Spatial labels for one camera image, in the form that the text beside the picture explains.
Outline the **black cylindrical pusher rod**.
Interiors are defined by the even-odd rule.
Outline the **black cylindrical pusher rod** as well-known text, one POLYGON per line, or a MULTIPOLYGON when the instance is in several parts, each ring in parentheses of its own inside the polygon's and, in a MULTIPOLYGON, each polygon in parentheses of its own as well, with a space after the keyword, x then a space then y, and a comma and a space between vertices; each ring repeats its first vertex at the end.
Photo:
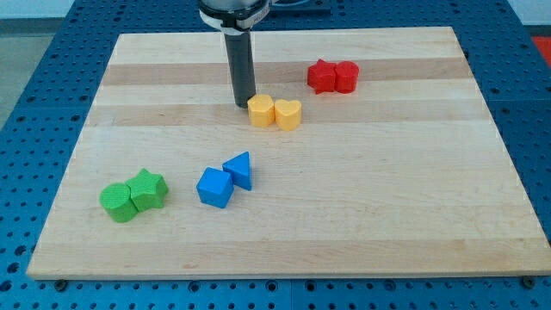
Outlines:
POLYGON ((248 100, 256 95, 251 34, 247 30, 227 30, 225 43, 235 104, 247 109, 248 100))

